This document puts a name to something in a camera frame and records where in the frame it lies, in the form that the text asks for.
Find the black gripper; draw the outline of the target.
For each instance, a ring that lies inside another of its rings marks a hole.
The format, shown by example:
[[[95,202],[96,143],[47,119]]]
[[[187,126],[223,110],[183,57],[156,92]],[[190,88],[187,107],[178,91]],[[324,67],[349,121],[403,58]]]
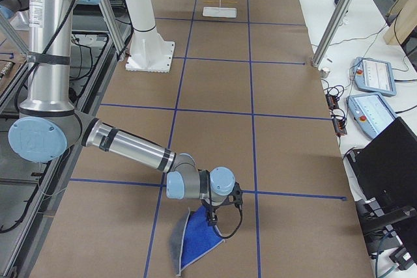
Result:
[[[217,225],[218,217],[216,215],[216,210],[221,206],[230,205],[228,198],[224,199],[222,202],[210,202],[210,199],[202,199],[201,204],[205,207],[207,211],[207,223],[208,225]]]

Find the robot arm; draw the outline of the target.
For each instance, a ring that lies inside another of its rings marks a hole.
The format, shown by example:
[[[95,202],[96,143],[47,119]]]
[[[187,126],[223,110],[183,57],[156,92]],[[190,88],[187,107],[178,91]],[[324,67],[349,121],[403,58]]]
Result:
[[[138,161],[167,175],[169,198],[199,199],[205,207],[203,217],[214,226],[219,206],[242,206],[229,169],[200,170],[190,155],[172,152],[78,109],[93,75],[92,71],[73,74],[70,68],[72,15],[79,3],[100,5],[119,53],[128,45],[119,37],[108,0],[29,0],[29,68],[22,83],[27,96],[15,101],[20,116],[8,131],[11,149],[36,163],[49,162],[75,144]]]

